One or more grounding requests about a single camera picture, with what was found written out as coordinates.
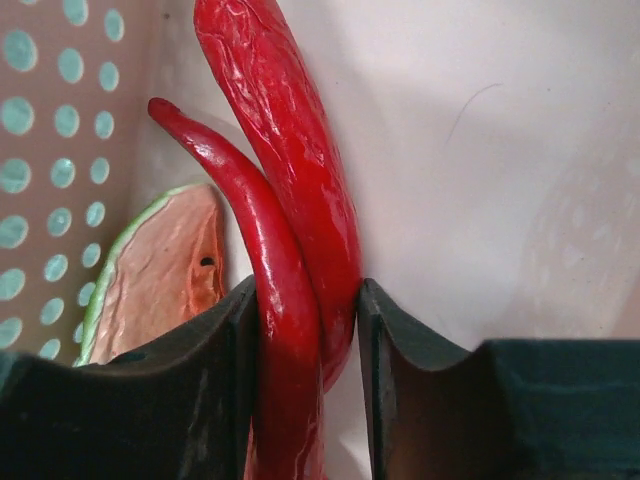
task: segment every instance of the toy chili pepper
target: toy chili pepper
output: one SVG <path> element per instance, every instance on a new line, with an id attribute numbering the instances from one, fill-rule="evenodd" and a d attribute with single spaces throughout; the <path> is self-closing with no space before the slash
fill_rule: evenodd
<path id="1" fill-rule="evenodd" d="M 348 356 L 362 268 L 355 209 L 316 86 L 276 0 L 196 0 L 194 24 L 302 250 L 328 390 Z"/>
<path id="2" fill-rule="evenodd" d="M 261 335 L 250 476 L 321 480 L 321 325 L 293 231 L 264 176 L 233 145 L 166 100 L 152 99 L 148 109 L 222 190 L 253 267 Z"/>

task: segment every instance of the white surface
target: white surface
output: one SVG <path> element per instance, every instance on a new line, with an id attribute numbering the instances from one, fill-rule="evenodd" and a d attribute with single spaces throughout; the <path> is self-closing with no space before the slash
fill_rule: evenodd
<path id="1" fill-rule="evenodd" d="M 250 153 L 191 3 L 165 3 L 151 93 Z M 280 4 L 335 126 L 367 275 L 467 348 L 628 321 L 640 290 L 638 1 Z M 151 123 L 142 146 L 134 210 L 202 176 Z M 228 220 L 236 283 L 251 270 Z M 357 352 L 327 396 L 327 437 L 332 480 L 369 477 Z"/>

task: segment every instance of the toy watermelon slice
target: toy watermelon slice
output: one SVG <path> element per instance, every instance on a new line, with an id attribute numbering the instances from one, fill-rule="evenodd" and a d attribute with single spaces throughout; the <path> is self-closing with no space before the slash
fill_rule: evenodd
<path id="1" fill-rule="evenodd" d="M 76 365 L 107 363 L 217 303 L 226 294 L 223 223 L 207 184 L 175 188 L 147 207 L 109 251 Z"/>

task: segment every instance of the scratch mark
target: scratch mark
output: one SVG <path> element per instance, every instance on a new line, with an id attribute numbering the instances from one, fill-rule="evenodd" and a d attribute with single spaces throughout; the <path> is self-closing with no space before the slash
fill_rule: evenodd
<path id="1" fill-rule="evenodd" d="M 494 87 L 501 87 L 503 86 L 503 83 L 492 83 L 491 85 L 484 87 L 480 90 L 478 90 L 476 93 L 473 94 L 473 96 L 467 100 L 467 103 L 464 104 L 464 106 L 462 107 L 462 110 L 460 110 L 460 113 L 458 113 L 458 116 L 456 117 L 455 122 L 453 122 L 453 126 L 451 127 L 451 131 L 449 132 L 449 136 L 447 137 L 447 141 L 444 142 L 445 146 L 449 145 L 449 141 L 451 140 L 451 137 L 453 137 L 453 132 L 455 132 L 456 128 L 458 127 L 458 123 L 460 123 L 460 119 L 462 118 L 462 114 L 467 110 L 467 107 L 471 104 L 471 102 L 473 102 L 473 100 L 475 100 L 475 98 L 486 92 L 487 90 L 490 90 Z"/>

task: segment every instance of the basket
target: basket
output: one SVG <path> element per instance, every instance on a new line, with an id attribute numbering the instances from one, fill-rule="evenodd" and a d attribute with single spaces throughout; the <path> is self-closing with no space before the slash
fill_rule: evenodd
<path id="1" fill-rule="evenodd" d="M 466 348 L 640 334 L 633 2 L 280 3 L 342 147 L 368 276 Z M 117 234 L 158 194 L 207 180 L 147 119 L 151 95 L 255 160 L 192 7 L 0 7 L 0 348 L 73 365 Z M 251 268 L 226 222 L 233 286 Z M 334 479 L 368 469 L 357 358 L 327 397 Z"/>

